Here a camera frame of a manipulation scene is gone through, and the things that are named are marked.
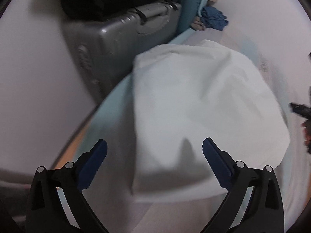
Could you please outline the person's right hand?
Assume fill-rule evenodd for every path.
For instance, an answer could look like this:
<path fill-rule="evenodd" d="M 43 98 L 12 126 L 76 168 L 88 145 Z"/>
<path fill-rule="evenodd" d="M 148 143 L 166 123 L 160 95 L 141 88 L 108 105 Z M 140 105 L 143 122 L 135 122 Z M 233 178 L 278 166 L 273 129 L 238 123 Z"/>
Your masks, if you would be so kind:
<path fill-rule="evenodd" d="M 303 127 L 303 132 L 304 132 L 304 143 L 305 146 L 307 147 L 307 152 L 311 154 L 311 123 L 310 120 L 306 120 L 305 122 L 302 123 L 301 125 Z"/>

